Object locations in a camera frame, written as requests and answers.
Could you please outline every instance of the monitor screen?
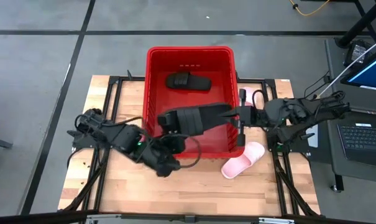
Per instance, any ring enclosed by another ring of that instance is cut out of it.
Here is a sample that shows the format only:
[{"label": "monitor screen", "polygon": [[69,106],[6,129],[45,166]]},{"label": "monitor screen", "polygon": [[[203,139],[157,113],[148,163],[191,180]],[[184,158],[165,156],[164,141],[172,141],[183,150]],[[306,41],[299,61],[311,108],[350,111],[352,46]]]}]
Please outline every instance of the monitor screen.
[{"label": "monitor screen", "polygon": [[376,90],[376,59],[359,70],[356,75],[349,77],[346,82]]}]

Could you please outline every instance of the pink slipper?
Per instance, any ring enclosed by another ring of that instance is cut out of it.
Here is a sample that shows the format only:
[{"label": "pink slipper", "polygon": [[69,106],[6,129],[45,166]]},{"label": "pink slipper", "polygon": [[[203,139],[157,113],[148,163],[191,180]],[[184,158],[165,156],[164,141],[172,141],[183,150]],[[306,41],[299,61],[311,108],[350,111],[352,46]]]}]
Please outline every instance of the pink slipper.
[{"label": "pink slipper", "polygon": [[230,158],[221,168],[221,173],[225,178],[232,179],[257,162],[264,153],[263,145],[257,142],[248,142],[243,154],[236,158]]},{"label": "pink slipper", "polygon": [[[250,88],[250,87],[244,87],[243,89],[245,89],[245,95],[246,95],[246,99],[245,99],[245,106],[250,106],[250,105],[253,105],[253,102],[252,102],[252,94],[254,93],[254,89],[253,88]],[[254,96],[254,103],[257,104],[258,102],[258,96],[259,94],[255,94]]]}]

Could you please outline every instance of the yellow cable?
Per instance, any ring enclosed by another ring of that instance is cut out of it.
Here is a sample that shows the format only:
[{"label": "yellow cable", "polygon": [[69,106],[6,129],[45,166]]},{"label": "yellow cable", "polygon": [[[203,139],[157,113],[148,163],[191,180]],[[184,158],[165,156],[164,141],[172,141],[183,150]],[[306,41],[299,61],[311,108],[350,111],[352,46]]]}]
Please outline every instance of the yellow cable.
[{"label": "yellow cable", "polygon": [[[308,14],[304,14],[304,13],[302,13],[301,11],[300,11],[300,9],[298,8],[298,6],[295,8],[297,11],[298,11],[298,13],[300,13],[302,16],[310,16],[310,15],[312,15],[312,14],[314,14],[315,12],[317,12],[317,11],[319,11],[321,8],[323,8],[323,6],[325,6],[328,2],[329,2],[330,0],[327,0],[325,3],[323,3],[323,5],[321,5],[317,10],[315,10],[315,11],[313,11],[313,12],[311,12],[311,13],[308,13]],[[295,3],[293,2],[293,0],[290,0],[290,2],[291,2],[291,4],[294,6],[295,5]]]}]

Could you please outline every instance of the wooden table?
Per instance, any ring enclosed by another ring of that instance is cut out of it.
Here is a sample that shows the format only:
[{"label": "wooden table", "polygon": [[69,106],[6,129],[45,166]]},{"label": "wooden table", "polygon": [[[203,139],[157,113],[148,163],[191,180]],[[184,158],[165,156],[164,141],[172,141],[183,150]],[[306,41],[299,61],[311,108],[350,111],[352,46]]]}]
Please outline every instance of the wooden table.
[{"label": "wooden table", "polygon": [[[103,107],[108,80],[109,76],[93,76],[83,111]],[[275,80],[275,83],[279,98],[293,97],[289,80]],[[245,86],[261,88],[259,84],[239,84],[239,88]],[[116,121],[141,116],[143,97],[144,82],[123,82]],[[265,133],[260,128],[247,128],[245,133],[247,141],[257,141],[266,148]],[[65,208],[83,188],[92,155],[92,149],[84,149],[73,156],[66,174],[59,208]],[[193,159],[184,159],[182,164],[192,161]],[[173,172],[169,177],[160,178],[142,164],[135,164],[117,151],[111,151],[100,211],[280,215],[271,153],[266,151],[263,158],[232,180],[225,179],[220,172],[225,162],[225,159],[202,159],[190,169],[182,169]],[[291,153],[290,163],[295,187],[310,207],[319,213],[308,161],[301,154]],[[286,187],[284,192],[288,212],[292,213]],[[93,207],[95,193],[96,186],[92,191],[89,208]]]}]

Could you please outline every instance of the concrete floor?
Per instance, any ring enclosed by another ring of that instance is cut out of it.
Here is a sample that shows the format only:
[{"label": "concrete floor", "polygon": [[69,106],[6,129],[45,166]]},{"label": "concrete floor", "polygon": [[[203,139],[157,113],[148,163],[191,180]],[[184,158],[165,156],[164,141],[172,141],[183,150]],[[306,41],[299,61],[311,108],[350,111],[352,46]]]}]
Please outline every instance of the concrete floor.
[{"label": "concrete floor", "polygon": [[[320,4],[296,1],[305,12]],[[368,10],[374,2],[361,3]],[[80,30],[88,4],[89,0],[0,0],[0,29]],[[344,31],[359,18],[354,4],[338,2],[302,17],[287,0],[102,0],[96,1],[88,30]],[[0,216],[18,212],[76,40],[76,35],[0,35],[0,138],[14,143],[11,150],[0,148]],[[305,87],[328,70],[323,41],[324,37],[299,36],[86,36],[32,213],[57,209],[71,148],[66,130],[73,128],[83,109],[92,75],[125,75],[129,69],[142,76],[146,52],[153,46],[227,45],[241,77],[287,78],[295,96],[302,96]],[[314,163],[312,172],[323,215],[376,223],[375,182],[344,177],[346,190],[335,194],[328,188],[333,182],[329,165]]]}]

